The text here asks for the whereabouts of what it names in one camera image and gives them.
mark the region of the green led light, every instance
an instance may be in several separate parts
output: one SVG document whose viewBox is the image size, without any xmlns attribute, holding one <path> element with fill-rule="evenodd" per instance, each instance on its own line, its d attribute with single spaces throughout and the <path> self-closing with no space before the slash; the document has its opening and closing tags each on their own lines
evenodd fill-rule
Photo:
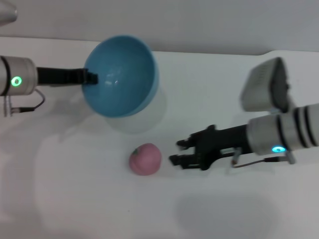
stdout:
<svg viewBox="0 0 319 239">
<path fill-rule="evenodd" d="M 21 83 L 22 83 L 22 79 L 19 76 L 13 77 L 12 80 L 11 80 L 11 84 L 14 87 L 17 87 L 17 86 L 21 85 Z"/>
</svg>

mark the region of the white tabletop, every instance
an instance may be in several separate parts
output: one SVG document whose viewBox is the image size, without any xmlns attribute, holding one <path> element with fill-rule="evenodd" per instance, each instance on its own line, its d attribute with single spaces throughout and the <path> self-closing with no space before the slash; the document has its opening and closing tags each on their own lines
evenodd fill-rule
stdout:
<svg viewBox="0 0 319 239">
<path fill-rule="evenodd" d="M 76 68 L 98 42 L 0 38 L 0 54 L 38 66 Z M 181 170 L 175 142 L 211 124 L 246 124 L 239 94 L 249 71 L 285 59 L 297 105 L 319 102 L 319 53 L 262 56 L 155 52 L 160 89 L 142 112 L 106 119 L 85 103 L 80 87 L 41 89 L 33 113 L 0 119 L 1 239 L 316 239 L 319 235 L 319 148 L 298 163 Z M 15 97 L 32 106 L 37 95 Z M 159 147 L 158 173 L 137 176 L 128 157 L 139 145 Z M 241 162 L 258 159 L 245 155 Z"/>
</svg>

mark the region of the pink toy apple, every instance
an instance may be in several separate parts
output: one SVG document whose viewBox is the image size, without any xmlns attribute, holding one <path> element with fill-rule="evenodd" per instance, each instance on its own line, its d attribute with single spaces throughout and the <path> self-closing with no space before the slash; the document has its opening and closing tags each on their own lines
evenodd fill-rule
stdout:
<svg viewBox="0 0 319 239">
<path fill-rule="evenodd" d="M 130 168 L 138 175 L 151 175 L 160 169 L 161 153 L 152 143 L 146 143 L 134 150 L 130 156 Z"/>
</svg>

